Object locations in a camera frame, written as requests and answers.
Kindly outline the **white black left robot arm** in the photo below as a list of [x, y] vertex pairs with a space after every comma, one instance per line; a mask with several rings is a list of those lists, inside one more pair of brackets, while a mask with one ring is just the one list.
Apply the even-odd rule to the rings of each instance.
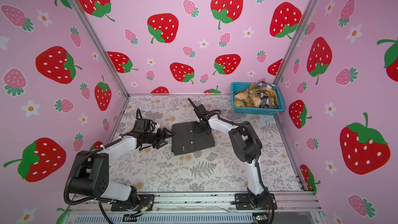
[[109, 179], [109, 166], [125, 153], [147, 147], [159, 149], [173, 136], [167, 128], [153, 132], [120, 134], [116, 141], [93, 151], [81, 151], [74, 160], [64, 188], [64, 202], [77, 205], [91, 200], [134, 209], [140, 204], [137, 188]]

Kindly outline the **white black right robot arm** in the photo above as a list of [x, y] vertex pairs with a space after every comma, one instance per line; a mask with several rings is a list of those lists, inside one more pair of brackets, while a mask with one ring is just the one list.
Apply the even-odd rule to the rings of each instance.
[[195, 132], [211, 134], [212, 130], [227, 134], [237, 158], [244, 163], [247, 175], [248, 201], [255, 209], [277, 209], [276, 200], [264, 185], [260, 169], [262, 143], [252, 125], [244, 121], [236, 123], [221, 117], [200, 119], [194, 123]]

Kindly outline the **dark grey pinstriped shirt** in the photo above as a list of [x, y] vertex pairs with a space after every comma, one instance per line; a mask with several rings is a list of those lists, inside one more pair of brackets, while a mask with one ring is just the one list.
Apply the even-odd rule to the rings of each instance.
[[195, 133], [193, 122], [176, 123], [172, 126], [172, 153], [176, 156], [193, 153], [215, 146], [211, 134]]

